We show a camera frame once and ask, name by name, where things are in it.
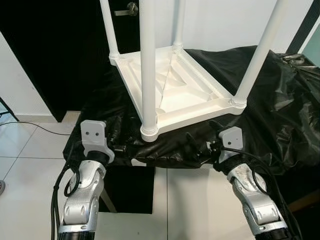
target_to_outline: door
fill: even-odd
[[[114,14],[129,2],[109,0],[120,53],[140,49],[139,15]],[[0,31],[58,121],[80,111],[111,68],[99,0],[4,1]]]

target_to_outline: white frame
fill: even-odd
[[[142,139],[147,142],[153,142],[161,133],[224,114],[241,114],[246,108],[248,95],[271,48],[271,44],[276,36],[288,3],[289,0],[277,0],[241,84],[233,96],[183,50],[183,26],[186,0],[179,1],[177,28],[173,45],[157,49],[155,48],[155,0],[140,0],[141,51],[126,54],[119,54],[118,51],[109,2],[108,0],[100,0],[110,49],[110,63],[113,66],[117,66],[135,109],[138,112],[142,122],[140,128]],[[208,99],[204,101],[204,103],[194,106],[183,106],[181,109],[175,109],[171,112],[157,112],[156,94],[159,83],[156,83],[156,61],[163,57],[167,58],[168,55],[170,57],[168,64],[169,69],[173,61],[184,66],[183,69],[180,69],[181,74],[188,73],[194,76],[193,82],[190,82],[190,84],[194,85],[194,83],[196,83],[199,84],[199,86],[205,85],[205,88],[210,88],[212,90],[211,94],[215,96],[214,99]],[[139,72],[136,73],[136,75],[138,74],[140,77],[136,82],[136,76],[132,73],[132,69],[128,67],[128,64],[132,61],[141,64],[141,69],[138,69]],[[168,76],[165,79],[163,91],[165,90],[167,79]],[[188,86],[184,87],[184,89],[190,91]],[[181,96],[177,98],[179,98],[179,101],[188,102],[188,99],[183,99]]]

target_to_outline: black plastic sheet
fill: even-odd
[[[187,50],[230,93],[235,94],[255,46],[220,52]],[[320,69],[303,55],[269,52],[241,115],[211,119],[211,125],[242,128],[243,150],[264,158],[274,174],[317,166],[320,162]],[[105,121],[108,146],[115,152],[115,166],[132,166],[137,159],[150,167],[199,168],[212,163],[207,142],[218,128],[210,120],[161,134],[155,142],[141,139],[141,121],[115,67],[107,72],[83,107],[63,151],[81,140],[80,123]],[[74,168],[84,160],[83,148],[70,156]]]

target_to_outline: white wall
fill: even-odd
[[[52,116],[1,32],[0,96],[17,116]]]
[[[286,15],[272,45],[285,53],[305,18],[313,0],[290,0]],[[174,40],[179,0],[156,1],[156,47],[170,46]],[[223,51],[257,45],[276,0],[186,0],[183,47]]]

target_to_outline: white tile floor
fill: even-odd
[[[42,127],[69,134],[79,114]],[[39,127],[0,127],[1,240],[50,239],[50,201],[64,165],[68,136]],[[62,180],[64,186],[71,172]],[[59,194],[59,208],[64,204]],[[253,240],[242,207],[226,177],[212,169],[157,168],[153,214],[105,213],[98,216],[96,240]]]

